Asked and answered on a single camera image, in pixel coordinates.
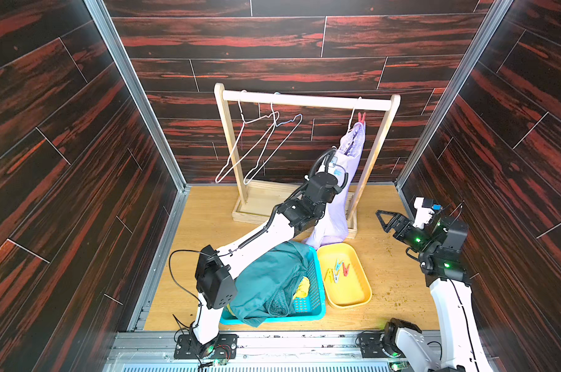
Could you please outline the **red clothespin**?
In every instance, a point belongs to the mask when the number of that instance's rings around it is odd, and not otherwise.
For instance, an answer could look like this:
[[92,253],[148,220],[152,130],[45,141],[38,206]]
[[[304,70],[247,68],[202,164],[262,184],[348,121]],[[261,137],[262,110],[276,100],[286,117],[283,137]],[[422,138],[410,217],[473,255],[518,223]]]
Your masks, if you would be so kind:
[[349,263],[342,263],[342,273],[344,277],[348,277],[350,271]]

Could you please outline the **blue wire hanger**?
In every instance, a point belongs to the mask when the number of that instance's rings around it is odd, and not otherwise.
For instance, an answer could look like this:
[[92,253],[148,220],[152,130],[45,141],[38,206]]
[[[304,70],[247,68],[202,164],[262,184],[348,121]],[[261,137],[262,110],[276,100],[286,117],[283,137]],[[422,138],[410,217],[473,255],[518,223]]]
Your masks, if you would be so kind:
[[243,184],[248,185],[261,170],[266,167],[268,161],[272,156],[277,153],[280,147],[290,138],[293,132],[299,127],[303,121],[303,115],[298,113],[293,119],[280,122],[280,112],[275,110],[274,104],[270,103],[270,113],[265,116],[260,116],[257,119],[246,122],[244,117],[242,117],[242,128],[240,130],[240,135],[243,135],[244,129],[255,122],[260,120],[270,119],[271,124],[266,127],[266,131],[256,142],[252,144],[249,150],[246,150],[243,156],[238,160],[241,163],[246,159],[254,150],[260,150],[260,155],[258,156],[254,167],[252,167],[244,176]]

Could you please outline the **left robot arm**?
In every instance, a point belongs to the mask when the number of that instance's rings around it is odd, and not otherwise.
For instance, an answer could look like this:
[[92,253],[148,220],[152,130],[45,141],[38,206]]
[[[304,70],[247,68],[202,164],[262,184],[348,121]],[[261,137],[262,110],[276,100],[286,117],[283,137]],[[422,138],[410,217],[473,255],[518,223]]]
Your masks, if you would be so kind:
[[206,350],[218,339],[223,308],[238,293],[235,279],[275,246],[317,225],[325,215],[327,204],[346,189],[348,174],[339,184],[339,179],[331,171],[336,152],[334,147],[326,150],[315,161],[304,183],[285,201],[274,206],[263,225],[217,250],[208,245],[200,251],[195,271],[198,315],[191,324],[190,335],[201,349]]

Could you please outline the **yellow clothespin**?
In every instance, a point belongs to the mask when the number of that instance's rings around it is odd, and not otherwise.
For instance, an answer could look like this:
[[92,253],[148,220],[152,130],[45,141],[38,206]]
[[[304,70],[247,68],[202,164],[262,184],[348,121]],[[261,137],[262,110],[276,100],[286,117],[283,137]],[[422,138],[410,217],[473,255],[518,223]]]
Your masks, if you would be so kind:
[[330,282],[335,281],[335,274],[333,269],[328,268],[328,270],[325,272],[325,280],[330,280]]

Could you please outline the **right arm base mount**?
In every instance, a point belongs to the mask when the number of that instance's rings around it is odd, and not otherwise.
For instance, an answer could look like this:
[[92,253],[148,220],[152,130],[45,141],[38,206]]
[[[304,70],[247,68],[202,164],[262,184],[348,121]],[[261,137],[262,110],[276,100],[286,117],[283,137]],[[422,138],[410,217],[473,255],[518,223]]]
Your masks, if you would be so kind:
[[394,338],[386,337],[384,331],[363,331],[356,337],[363,358],[405,358],[405,354],[396,346]]

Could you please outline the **lilac shorts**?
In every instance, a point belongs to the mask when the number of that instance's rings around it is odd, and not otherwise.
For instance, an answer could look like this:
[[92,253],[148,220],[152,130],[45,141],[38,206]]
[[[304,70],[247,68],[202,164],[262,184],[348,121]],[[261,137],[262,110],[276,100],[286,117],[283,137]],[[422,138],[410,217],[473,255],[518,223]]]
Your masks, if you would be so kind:
[[348,188],[356,175],[359,161],[366,138],[366,124],[356,123],[350,133],[345,134],[339,144],[334,157],[339,158],[346,172],[349,173],[348,183],[333,201],[326,205],[325,215],[314,227],[311,235],[303,241],[304,244],[319,249],[321,246],[342,243],[348,236],[346,218],[346,202]]

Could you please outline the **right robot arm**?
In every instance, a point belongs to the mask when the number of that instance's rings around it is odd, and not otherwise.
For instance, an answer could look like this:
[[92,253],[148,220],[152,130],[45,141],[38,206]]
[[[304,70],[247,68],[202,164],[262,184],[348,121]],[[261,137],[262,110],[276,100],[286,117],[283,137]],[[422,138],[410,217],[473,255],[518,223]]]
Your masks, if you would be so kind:
[[417,325],[396,318],[385,325],[382,352],[406,359],[415,371],[490,371],[472,309],[471,280],[461,262],[467,224],[446,216],[426,232],[405,215],[387,215],[390,220],[380,223],[383,230],[394,232],[424,274],[438,313],[441,352],[431,350]]

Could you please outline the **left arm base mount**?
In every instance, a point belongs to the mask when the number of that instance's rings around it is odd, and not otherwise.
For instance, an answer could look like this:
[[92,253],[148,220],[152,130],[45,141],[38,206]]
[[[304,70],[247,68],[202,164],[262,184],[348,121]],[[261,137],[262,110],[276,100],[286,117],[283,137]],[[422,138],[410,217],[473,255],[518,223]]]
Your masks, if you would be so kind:
[[238,347],[237,334],[219,334],[205,344],[200,343],[195,335],[179,334],[173,353],[175,360],[232,360],[235,359]]

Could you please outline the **green shorts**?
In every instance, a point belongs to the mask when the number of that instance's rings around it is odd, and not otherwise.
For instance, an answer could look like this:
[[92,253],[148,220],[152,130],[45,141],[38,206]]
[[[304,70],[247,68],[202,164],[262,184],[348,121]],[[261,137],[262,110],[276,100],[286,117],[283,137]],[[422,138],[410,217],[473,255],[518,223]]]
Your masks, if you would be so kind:
[[303,277],[308,277],[311,248],[288,241],[252,262],[235,279],[237,296],[226,306],[238,321],[257,328],[268,319],[295,312],[293,299]]

